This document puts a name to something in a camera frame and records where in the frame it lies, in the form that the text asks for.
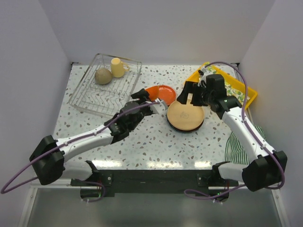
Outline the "yellow plate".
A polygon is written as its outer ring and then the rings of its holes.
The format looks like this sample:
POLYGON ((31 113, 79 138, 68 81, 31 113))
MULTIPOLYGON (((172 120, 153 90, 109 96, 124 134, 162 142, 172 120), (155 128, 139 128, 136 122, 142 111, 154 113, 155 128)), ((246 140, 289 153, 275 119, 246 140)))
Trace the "yellow plate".
POLYGON ((168 107, 167 119, 177 130, 193 131, 203 124, 205 113, 202 107, 193 106, 189 99, 185 105, 174 101, 168 107))

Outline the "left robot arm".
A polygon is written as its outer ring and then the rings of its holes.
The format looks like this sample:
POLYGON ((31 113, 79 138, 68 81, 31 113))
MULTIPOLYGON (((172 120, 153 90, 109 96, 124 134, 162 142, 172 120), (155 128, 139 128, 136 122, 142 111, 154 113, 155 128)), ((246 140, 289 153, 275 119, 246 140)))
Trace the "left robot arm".
POLYGON ((64 164, 91 149, 119 142, 129 136, 142 119, 156 112, 158 102, 148 98, 144 89, 133 95, 118 113, 99 127, 72 137, 54 139, 45 136, 29 158, 41 185, 58 180, 65 171, 64 164))

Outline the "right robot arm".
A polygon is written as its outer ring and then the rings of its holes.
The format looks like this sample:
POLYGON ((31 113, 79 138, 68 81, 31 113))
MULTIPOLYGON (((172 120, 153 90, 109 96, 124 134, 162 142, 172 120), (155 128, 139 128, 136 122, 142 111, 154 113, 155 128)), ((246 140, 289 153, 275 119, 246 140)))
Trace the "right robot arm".
POLYGON ((192 94, 192 105, 210 106, 229 126, 249 160, 248 165, 230 161, 214 165, 211 173, 213 184, 221 186, 227 180, 239 181, 252 192, 263 188, 279 189, 284 185, 287 155, 268 144, 246 116, 239 100, 227 95, 222 75, 208 75, 199 82, 186 81, 177 101, 186 104, 189 94, 192 94))

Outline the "orange ceramic bowl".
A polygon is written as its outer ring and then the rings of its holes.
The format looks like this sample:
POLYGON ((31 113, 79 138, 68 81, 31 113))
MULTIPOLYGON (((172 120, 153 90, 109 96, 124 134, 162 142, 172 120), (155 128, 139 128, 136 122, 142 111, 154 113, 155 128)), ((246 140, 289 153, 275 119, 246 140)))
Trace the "orange ceramic bowl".
POLYGON ((159 86, 146 88, 145 91, 148 93, 149 100, 155 101, 157 98, 159 98, 159 86))

